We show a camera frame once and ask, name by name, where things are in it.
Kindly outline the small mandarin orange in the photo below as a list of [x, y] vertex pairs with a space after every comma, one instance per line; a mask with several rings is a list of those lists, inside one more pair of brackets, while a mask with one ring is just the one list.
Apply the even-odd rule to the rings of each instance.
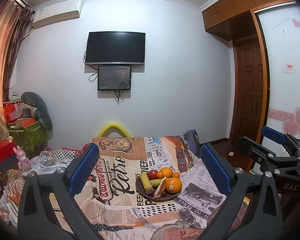
[[173, 178], [180, 178], [180, 174], [179, 174], [178, 172], [174, 172], [174, 173], [172, 174], [172, 177], [173, 177]]

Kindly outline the large orange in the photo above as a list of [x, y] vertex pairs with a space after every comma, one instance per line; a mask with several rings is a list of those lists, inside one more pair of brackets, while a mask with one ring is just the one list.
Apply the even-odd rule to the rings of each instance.
[[166, 179], [165, 189], [170, 194], [176, 194], [181, 191], [182, 182], [179, 178], [172, 177]]

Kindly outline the green sugarcane piece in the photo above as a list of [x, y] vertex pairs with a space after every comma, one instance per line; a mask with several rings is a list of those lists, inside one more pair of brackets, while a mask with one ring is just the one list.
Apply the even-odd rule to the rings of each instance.
[[142, 186], [144, 188], [144, 190], [147, 191], [152, 191], [153, 190], [153, 186], [151, 185], [150, 179], [147, 175], [147, 173], [141, 173], [140, 174], [140, 180], [142, 183]]

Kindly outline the pink rabbit toy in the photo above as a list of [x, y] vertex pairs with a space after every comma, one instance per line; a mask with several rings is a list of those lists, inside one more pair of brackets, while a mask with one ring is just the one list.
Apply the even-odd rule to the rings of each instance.
[[29, 159], [26, 156], [25, 151], [19, 146], [14, 147], [13, 150], [18, 159], [19, 170], [24, 171], [24, 172], [29, 171], [31, 169], [31, 165], [30, 165]]

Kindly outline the brown wooden door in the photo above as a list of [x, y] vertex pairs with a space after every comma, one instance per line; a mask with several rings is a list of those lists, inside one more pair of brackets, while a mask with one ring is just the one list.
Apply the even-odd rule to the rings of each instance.
[[258, 38], [235, 43], [236, 96], [230, 141], [256, 140], [263, 103], [263, 66]]

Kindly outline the blue backpack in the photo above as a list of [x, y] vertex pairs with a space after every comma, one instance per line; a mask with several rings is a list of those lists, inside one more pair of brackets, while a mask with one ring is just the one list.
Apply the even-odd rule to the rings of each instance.
[[196, 156], [200, 155], [200, 142], [195, 129], [189, 130], [184, 134], [189, 150]]

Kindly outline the red gift box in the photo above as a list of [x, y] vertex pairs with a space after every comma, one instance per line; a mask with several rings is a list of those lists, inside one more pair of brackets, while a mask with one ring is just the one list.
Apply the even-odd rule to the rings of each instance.
[[17, 145], [11, 136], [0, 142], [0, 163], [15, 154], [14, 148]]

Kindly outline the retro print tablecloth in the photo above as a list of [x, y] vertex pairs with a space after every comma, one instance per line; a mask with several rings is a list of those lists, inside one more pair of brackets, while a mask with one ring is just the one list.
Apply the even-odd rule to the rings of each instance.
[[197, 239], [226, 200], [180, 136], [13, 153], [0, 219], [17, 239]]

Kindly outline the green storage box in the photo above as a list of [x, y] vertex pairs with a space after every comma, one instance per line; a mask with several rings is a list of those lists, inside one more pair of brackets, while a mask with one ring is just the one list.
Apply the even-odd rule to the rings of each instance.
[[47, 142], [45, 128], [41, 122], [23, 128], [9, 128], [10, 136], [26, 153], [35, 152], [36, 148]]

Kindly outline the orange on plate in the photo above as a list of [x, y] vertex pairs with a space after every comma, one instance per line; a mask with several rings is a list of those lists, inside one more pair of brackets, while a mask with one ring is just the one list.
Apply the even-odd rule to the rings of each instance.
[[164, 177], [171, 178], [172, 176], [173, 176], [173, 171], [169, 167], [163, 167], [157, 175], [158, 178], [164, 178]]

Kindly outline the yellow foam chair back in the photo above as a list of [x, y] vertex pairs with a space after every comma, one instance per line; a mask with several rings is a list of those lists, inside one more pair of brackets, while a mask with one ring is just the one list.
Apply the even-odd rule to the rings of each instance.
[[102, 129], [100, 130], [100, 132], [98, 133], [97, 137], [107, 137], [108, 135], [110, 135], [110, 133], [113, 133], [113, 132], [121, 135], [121, 137], [124, 137], [124, 138], [132, 137], [130, 135], [130, 133], [122, 125], [118, 124], [117, 122], [110, 122], [110, 123], [106, 124], [105, 126], [103, 126]]

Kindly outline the dark purple plate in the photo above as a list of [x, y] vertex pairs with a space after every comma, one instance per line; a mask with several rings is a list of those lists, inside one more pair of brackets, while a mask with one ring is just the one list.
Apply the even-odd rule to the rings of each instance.
[[154, 201], [172, 200], [183, 187], [179, 178], [150, 179], [146, 173], [139, 175], [135, 185], [139, 194]]

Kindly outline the pomelo wedge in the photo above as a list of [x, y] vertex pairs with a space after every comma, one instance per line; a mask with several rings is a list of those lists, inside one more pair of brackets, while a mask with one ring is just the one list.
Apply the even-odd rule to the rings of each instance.
[[166, 188], [166, 179], [167, 179], [166, 177], [162, 178], [160, 186], [156, 189], [156, 191], [155, 191], [155, 193], [153, 195], [154, 198], [160, 198], [162, 192], [165, 191], [165, 188]]

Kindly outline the red tomato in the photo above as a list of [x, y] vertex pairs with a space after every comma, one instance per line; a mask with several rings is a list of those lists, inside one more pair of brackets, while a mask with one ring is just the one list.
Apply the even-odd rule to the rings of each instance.
[[154, 179], [157, 179], [157, 174], [158, 174], [157, 170], [150, 170], [148, 172], [148, 177], [150, 180], [154, 180]]

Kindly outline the wooden wardrobe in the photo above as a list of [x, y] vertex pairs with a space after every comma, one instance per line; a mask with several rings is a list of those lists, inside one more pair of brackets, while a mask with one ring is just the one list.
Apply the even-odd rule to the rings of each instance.
[[230, 144], [249, 137], [287, 156], [261, 129], [300, 139], [300, 6], [295, 0], [210, 0], [202, 13], [205, 30], [233, 47]]

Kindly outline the grey plush pillow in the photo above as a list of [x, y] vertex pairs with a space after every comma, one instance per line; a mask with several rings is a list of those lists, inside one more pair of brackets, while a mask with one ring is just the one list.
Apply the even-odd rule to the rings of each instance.
[[47, 109], [47, 105], [43, 98], [36, 94], [35, 92], [24, 92], [21, 95], [21, 102], [34, 107], [37, 112], [36, 119], [40, 120], [43, 126], [48, 130], [51, 131], [53, 128], [52, 121]]

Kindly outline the orange curtain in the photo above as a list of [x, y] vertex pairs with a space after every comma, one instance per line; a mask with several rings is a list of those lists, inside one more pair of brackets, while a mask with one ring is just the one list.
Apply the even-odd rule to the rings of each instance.
[[14, 65], [32, 13], [31, 4], [22, 8], [15, 0], [0, 3], [0, 141], [8, 137], [3, 103], [8, 100]]

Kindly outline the white air conditioner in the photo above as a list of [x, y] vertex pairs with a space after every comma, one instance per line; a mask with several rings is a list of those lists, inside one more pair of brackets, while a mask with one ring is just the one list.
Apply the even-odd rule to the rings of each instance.
[[83, 0], [68, 0], [38, 9], [33, 19], [33, 28], [38, 29], [58, 22], [80, 18], [83, 4]]

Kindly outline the small wall monitor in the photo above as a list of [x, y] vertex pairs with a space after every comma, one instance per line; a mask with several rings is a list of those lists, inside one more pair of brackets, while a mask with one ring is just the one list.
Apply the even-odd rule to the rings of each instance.
[[130, 90], [131, 79], [130, 66], [100, 66], [97, 90]]

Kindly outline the wall mounted television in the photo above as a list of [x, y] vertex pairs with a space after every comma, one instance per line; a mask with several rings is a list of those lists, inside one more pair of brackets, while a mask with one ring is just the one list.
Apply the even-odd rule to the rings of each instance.
[[146, 34], [125, 31], [90, 32], [85, 51], [85, 63], [144, 64]]

